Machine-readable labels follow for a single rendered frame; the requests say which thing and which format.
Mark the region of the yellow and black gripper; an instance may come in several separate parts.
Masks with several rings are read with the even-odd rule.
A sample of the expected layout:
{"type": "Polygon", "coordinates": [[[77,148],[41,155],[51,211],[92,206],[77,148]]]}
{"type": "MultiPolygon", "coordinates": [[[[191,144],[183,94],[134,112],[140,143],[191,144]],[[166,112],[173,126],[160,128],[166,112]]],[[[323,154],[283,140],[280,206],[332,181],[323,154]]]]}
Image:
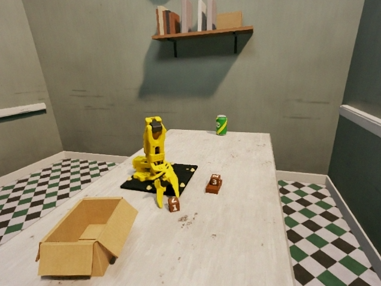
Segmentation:
{"type": "Polygon", "coordinates": [[[155,188],[157,190],[157,201],[160,208],[162,208],[163,205],[162,198],[164,191],[166,191],[167,185],[172,184],[177,198],[179,197],[178,178],[171,168],[169,170],[165,170],[157,174],[155,177],[152,178],[152,180],[155,181],[155,188]]]}

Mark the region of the green drink can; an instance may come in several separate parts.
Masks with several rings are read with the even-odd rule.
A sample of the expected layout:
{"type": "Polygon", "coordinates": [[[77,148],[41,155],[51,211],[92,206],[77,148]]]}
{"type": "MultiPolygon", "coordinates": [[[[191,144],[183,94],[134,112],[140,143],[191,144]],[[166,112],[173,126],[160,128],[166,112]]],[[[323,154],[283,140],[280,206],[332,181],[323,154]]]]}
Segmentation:
{"type": "Polygon", "coordinates": [[[216,133],[220,136],[226,134],[227,118],[225,115],[218,115],[216,118],[216,133]]]}

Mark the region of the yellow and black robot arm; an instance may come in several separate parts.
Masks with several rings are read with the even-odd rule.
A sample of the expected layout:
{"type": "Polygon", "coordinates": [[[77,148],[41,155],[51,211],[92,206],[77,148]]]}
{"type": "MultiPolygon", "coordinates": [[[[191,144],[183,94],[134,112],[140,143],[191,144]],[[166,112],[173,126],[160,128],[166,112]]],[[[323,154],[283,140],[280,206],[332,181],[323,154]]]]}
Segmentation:
{"type": "Polygon", "coordinates": [[[146,156],[138,156],[134,159],[134,167],[136,167],[134,178],[147,181],[162,171],[170,168],[173,170],[170,163],[165,161],[164,141],[166,132],[160,117],[146,118],[146,128],[143,135],[143,150],[146,156]]]}

